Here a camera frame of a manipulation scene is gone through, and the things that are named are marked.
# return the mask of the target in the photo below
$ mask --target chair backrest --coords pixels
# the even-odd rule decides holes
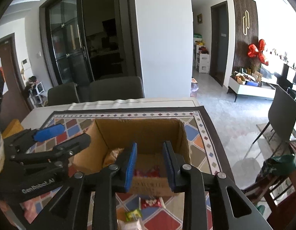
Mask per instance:
[[[58,85],[48,91],[47,106],[72,103],[80,103],[74,82]]]
[[[89,101],[127,100],[144,98],[140,77],[118,77],[102,79],[89,85]]]
[[[276,86],[275,97],[268,111],[268,119],[281,140],[288,142],[296,122],[296,102],[280,86]]]

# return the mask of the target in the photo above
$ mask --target brown door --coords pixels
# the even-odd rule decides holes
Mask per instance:
[[[3,131],[13,119],[19,119],[21,122],[30,113],[30,109],[21,94],[20,86],[17,81],[12,57],[11,39],[0,43],[0,59],[8,89],[8,91],[3,94],[0,113],[1,130]]]

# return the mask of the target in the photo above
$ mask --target sliding glass door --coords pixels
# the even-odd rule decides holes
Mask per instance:
[[[58,83],[89,85],[93,76],[85,41],[82,0],[61,0],[50,6],[48,13]]]

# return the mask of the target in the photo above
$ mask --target wood slat wall panel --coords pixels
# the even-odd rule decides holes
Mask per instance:
[[[250,44],[258,45],[258,13],[254,0],[233,0],[236,17],[236,42],[232,71],[238,71],[240,67],[249,67],[250,60],[247,56]],[[247,35],[243,34],[243,16],[249,12],[250,29]]]

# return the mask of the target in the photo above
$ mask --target tv stand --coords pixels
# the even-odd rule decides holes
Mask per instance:
[[[236,102],[236,99],[240,96],[274,99],[276,89],[274,85],[269,83],[264,83],[262,87],[241,85],[230,77],[227,93],[229,93],[229,91],[235,94],[234,102]]]

